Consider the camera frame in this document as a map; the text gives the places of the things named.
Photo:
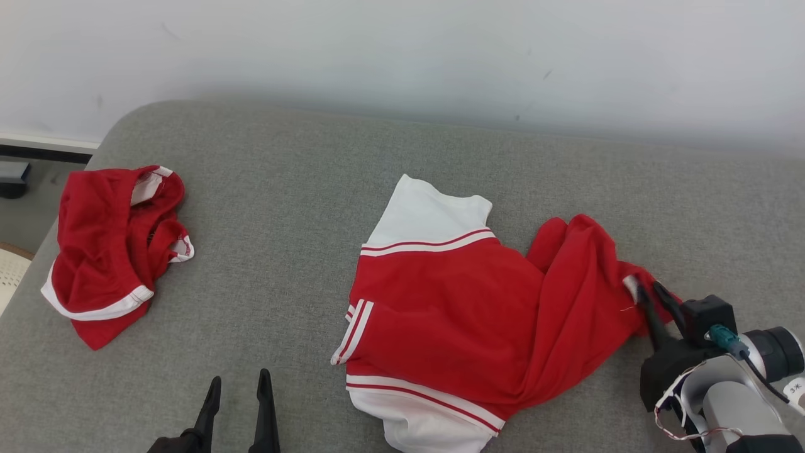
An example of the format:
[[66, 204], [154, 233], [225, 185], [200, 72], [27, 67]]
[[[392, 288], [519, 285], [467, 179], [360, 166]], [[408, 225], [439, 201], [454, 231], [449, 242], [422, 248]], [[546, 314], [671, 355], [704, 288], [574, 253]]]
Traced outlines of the white perforated basket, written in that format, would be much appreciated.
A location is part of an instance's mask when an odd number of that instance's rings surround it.
[[0, 243], [0, 316], [28, 270], [34, 254], [8, 243]]

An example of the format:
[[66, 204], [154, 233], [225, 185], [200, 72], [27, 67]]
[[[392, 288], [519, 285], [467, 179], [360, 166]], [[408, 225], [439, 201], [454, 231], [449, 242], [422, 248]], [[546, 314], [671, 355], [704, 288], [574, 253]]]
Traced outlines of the red shorts with white band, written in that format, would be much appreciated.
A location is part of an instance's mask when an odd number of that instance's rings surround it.
[[160, 165], [69, 175], [41, 293], [90, 349], [143, 318], [169, 265], [195, 255], [177, 216], [184, 195], [179, 175]]

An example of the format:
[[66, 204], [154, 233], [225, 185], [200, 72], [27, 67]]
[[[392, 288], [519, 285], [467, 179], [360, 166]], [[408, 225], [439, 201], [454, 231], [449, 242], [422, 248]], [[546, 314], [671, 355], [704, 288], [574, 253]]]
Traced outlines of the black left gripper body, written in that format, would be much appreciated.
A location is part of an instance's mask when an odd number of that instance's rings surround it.
[[184, 430], [178, 437], [159, 437], [147, 453], [197, 453], [196, 430]]

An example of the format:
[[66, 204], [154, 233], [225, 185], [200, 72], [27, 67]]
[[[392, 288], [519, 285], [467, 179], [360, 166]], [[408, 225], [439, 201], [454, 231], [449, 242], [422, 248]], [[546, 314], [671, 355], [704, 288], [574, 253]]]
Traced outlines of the grey fabric sofa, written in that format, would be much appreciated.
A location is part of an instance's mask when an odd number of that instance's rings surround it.
[[214, 453], [247, 453], [262, 368], [282, 453], [397, 453], [330, 357], [360, 244], [403, 174], [488, 199], [522, 253], [547, 219], [587, 214], [684, 300], [715, 294], [742, 332], [805, 340], [804, 158], [161, 101], [119, 120], [89, 167], [149, 164], [183, 179], [196, 256], [93, 352], [40, 292], [51, 228], [0, 316], [0, 453], [146, 453], [194, 424], [215, 376]]

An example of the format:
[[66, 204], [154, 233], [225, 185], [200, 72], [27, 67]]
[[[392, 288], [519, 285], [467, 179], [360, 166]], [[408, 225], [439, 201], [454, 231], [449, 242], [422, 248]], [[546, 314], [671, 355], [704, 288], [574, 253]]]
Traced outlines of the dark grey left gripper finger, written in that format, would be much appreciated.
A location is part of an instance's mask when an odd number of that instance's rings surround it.
[[250, 453], [280, 453], [272, 379], [267, 368], [260, 370], [257, 399], [258, 418]]
[[189, 453], [212, 453], [214, 419], [219, 411], [221, 376], [215, 376], [194, 426], [189, 429]]

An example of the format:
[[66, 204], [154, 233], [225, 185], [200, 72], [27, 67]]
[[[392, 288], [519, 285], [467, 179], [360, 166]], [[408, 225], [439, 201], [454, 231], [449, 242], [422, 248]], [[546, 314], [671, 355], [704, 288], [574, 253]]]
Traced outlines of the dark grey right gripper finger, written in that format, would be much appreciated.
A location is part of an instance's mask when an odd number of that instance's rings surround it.
[[666, 329], [666, 322], [662, 320], [661, 311], [662, 307], [657, 308], [659, 302], [656, 290], [652, 286], [647, 286], [638, 277], [635, 277], [635, 303], [639, 310], [641, 310], [650, 341], [652, 341], [652, 348], [654, 352], [658, 352], [662, 347], [670, 342], [670, 335]]
[[679, 299], [659, 281], [653, 282], [653, 292], [657, 295], [662, 308], [672, 317], [677, 329], [680, 332], [684, 332], [686, 330], [686, 321], [682, 314]]

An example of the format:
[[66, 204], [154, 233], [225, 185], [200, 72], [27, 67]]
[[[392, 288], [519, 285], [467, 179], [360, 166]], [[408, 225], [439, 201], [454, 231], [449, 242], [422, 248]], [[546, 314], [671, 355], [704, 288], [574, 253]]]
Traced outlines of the white baseboard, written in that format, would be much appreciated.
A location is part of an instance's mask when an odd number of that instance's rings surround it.
[[92, 155], [97, 152], [100, 143], [86, 142], [78, 140], [61, 140], [60, 138], [32, 137], [31, 135], [20, 135], [11, 133], [0, 133], [0, 145], [15, 147], [31, 147], [36, 149], [74, 152]]

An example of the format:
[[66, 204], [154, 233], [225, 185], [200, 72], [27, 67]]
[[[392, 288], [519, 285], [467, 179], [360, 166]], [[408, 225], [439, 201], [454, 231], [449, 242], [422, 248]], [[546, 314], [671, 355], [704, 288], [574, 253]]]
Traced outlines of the red and white jersey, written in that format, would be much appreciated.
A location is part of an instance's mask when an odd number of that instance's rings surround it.
[[636, 285], [655, 278], [600, 224], [551, 218], [521, 254], [487, 226], [491, 209], [403, 175], [360, 247], [331, 364], [404, 453], [480, 453], [647, 333]]

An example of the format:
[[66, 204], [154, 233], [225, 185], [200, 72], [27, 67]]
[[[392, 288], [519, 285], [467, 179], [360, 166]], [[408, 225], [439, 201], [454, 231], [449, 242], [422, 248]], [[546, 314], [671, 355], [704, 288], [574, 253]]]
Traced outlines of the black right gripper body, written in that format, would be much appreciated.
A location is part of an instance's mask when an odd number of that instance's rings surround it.
[[684, 339], [662, 344], [641, 365], [640, 398], [646, 411], [655, 409], [657, 402], [682, 373], [714, 355], [713, 347], [700, 348]]

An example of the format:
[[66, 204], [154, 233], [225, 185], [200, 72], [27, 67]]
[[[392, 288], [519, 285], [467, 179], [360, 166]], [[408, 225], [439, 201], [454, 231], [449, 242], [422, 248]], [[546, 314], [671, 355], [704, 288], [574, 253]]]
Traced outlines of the small black floor object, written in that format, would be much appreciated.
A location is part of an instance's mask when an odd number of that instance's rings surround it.
[[18, 199], [28, 192], [31, 164], [0, 159], [0, 198]]

